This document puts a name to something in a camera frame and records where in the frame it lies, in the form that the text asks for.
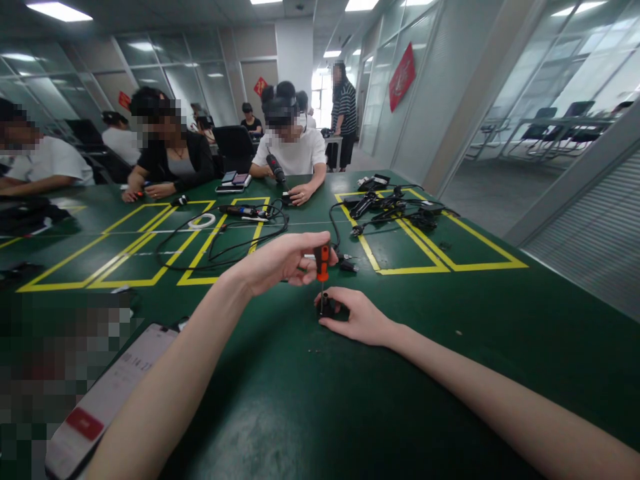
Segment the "black pants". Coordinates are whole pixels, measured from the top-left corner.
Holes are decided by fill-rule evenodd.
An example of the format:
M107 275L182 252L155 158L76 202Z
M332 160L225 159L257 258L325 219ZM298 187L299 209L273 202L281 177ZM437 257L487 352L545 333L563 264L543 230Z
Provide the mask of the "black pants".
M342 136L342 148L340 150L340 168L347 168L351 163L351 155L353 154L353 146L355 145L355 132ZM330 143L325 152L329 161L327 166L335 169L338 164L338 145Z

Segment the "black cardigan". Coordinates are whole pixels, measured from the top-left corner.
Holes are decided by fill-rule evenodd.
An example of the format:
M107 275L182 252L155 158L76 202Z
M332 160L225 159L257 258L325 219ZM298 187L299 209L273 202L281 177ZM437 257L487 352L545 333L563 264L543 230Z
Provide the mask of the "black cardigan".
M154 182L172 181L176 191L182 192L218 178L219 173L216 172L213 163L211 148L204 135L187 131L186 136L189 160L195 174L185 179L176 177L169 170L167 148L164 142L149 140L147 148L142 150L142 155L138 159L138 165L150 172L148 180Z

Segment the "orange screwdriver handle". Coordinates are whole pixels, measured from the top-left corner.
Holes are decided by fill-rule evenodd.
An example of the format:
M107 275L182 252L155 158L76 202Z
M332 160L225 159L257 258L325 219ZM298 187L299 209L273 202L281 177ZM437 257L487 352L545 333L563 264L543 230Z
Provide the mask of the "orange screwdriver handle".
M318 281L326 282L329 280L329 259L331 258L330 243L314 248L313 254L315 255L315 266L317 268Z

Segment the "ceiling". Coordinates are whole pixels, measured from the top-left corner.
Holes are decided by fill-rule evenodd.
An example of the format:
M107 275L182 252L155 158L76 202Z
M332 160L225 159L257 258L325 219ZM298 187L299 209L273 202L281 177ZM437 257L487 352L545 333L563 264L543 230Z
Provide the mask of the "ceiling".
M0 0L0 41L81 39L92 35L175 28L187 25L252 25L313 16L313 62L325 65L326 50L340 50L348 35L360 41L392 0L379 0L372 11L345 12L348 0L283 0L252 5L250 0L61 0L93 17L64 23L26 7L36 0Z

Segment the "red label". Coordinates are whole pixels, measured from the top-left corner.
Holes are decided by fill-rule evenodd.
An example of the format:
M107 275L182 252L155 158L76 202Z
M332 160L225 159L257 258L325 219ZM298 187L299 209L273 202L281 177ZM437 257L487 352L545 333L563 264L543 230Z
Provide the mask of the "red label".
M94 441L105 427L98 420L90 416L80 407L76 407L65 420L74 430L80 432L84 438Z
M258 94L258 97L261 97L262 92L265 88L267 88L267 81L264 80L264 78L260 77L260 79L258 80L258 83L255 84L253 91Z
M130 104L131 104L131 99L129 98L129 96L124 93L124 92L120 92L120 98L118 98L118 103L122 106L122 108L124 108L126 111L131 111L131 109L129 108Z
M392 113L414 80L415 65L413 64L413 47L411 43L409 43L398 68L396 68L391 78L391 82L389 82L389 106L391 107Z

